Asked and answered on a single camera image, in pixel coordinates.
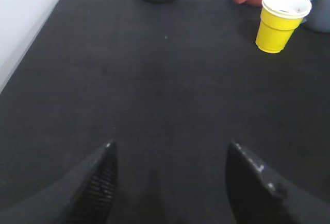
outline white wall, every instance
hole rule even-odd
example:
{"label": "white wall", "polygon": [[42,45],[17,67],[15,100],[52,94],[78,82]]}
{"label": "white wall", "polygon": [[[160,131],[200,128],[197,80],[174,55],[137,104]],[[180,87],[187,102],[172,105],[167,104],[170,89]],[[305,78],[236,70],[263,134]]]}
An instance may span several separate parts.
{"label": "white wall", "polygon": [[58,0],[0,0],[0,92]]}

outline paper cup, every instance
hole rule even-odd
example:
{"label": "paper cup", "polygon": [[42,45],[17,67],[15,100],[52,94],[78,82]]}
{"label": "paper cup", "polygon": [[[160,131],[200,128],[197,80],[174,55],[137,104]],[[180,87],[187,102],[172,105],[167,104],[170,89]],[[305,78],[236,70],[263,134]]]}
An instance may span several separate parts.
{"label": "paper cup", "polygon": [[261,22],[256,39],[260,50],[279,53],[293,31],[311,10],[309,0],[262,0]]}

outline white cup rim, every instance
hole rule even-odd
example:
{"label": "white cup rim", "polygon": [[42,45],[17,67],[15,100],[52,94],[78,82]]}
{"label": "white cup rim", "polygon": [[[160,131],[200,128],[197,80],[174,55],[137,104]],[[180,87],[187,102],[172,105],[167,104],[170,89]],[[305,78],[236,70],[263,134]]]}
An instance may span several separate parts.
{"label": "white cup rim", "polygon": [[299,12],[299,13],[298,12],[288,12],[288,11],[285,12],[280,9],[272,8],[271,0],[262,0],[261,3],[262,3],[262,6],[268,12],[270,12],[271,14],[273,14],[275,16],[278,16],[281,18],[286,18],[286,19],[300,19],[300,18],[307,16],[310,13],[311,6],[312,6],[310,0],[301,0],[301,1],[305,3],[306,8],[304,11]]}

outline gray mug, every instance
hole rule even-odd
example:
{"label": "gray mug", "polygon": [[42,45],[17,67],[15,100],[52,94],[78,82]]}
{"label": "gray mug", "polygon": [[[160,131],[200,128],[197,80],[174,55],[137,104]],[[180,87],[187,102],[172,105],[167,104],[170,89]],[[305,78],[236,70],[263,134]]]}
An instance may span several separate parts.
{"label": "gray mug", "polygon": [[311,0],[312,9],[304,26],[316,32],[330,32],[330,0]]}

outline black table surface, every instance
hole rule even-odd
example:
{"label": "black table surface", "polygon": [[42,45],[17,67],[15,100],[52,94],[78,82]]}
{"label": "black table surface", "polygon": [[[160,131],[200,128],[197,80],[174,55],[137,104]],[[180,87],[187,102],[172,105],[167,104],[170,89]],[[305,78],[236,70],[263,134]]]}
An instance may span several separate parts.
{"label": "black table surface", "polygon": [[112,223],[235,223],[228,142],[330,201],[330,36],[299,27],[276,55],[260,8],[232,0],[60,0],[0,94],[0,210],[107,139]]}

